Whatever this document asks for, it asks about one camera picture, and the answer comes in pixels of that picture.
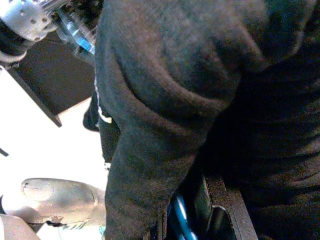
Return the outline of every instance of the dark gray sweater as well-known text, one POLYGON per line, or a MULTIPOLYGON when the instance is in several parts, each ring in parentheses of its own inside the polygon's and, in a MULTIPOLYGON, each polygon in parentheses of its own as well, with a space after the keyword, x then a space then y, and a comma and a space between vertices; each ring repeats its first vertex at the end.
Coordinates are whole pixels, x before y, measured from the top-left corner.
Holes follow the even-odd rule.
POLYGON ((97 88, 121 130, 106 239, 144 235, 228 107, 211 150, 253 206, 275 199, 254 188, 319 189, 318 11, 316 0, 105 0, 97 88))

